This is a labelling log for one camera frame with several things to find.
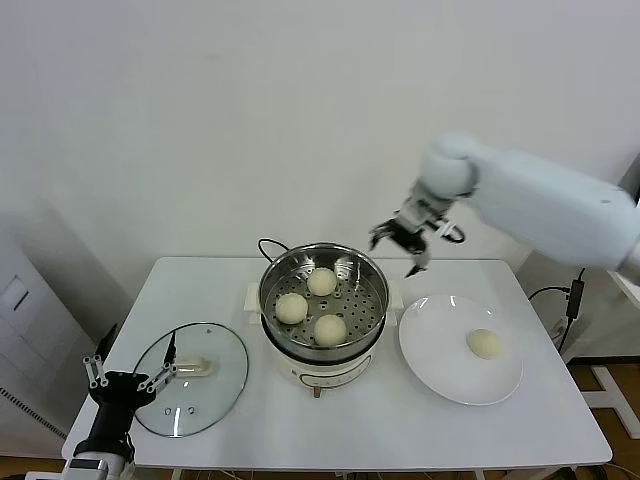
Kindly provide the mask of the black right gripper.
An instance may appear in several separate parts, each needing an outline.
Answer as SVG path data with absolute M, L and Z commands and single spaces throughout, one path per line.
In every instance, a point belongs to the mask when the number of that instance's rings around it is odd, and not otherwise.
M 385 238 L 390 238 L 404 251 L 410 253 L 413 266 L 405 275 L 410 278 L 427 269 L 430 262 L 428 243 L 423 237 L 422 228 L 409 228 L 396 218 L 376 225 L 369 232 L 369 249 L 374 250 L 378 243 Z

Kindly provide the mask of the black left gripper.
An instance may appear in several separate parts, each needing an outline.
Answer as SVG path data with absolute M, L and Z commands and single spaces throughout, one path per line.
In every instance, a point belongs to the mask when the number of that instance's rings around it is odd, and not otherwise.
M 175 333 L 171 334 L 161 368 L 153 375 L 120 371 L 105 373 L 103 360 L 110 351 L 117 330 L 118 324 L 115 323 L 99 341 L 95 352 L 82 359 L 89 395 L 99 406 L 142 408 L 153 402 L 152 393 L 159 393 L 176 375 Z

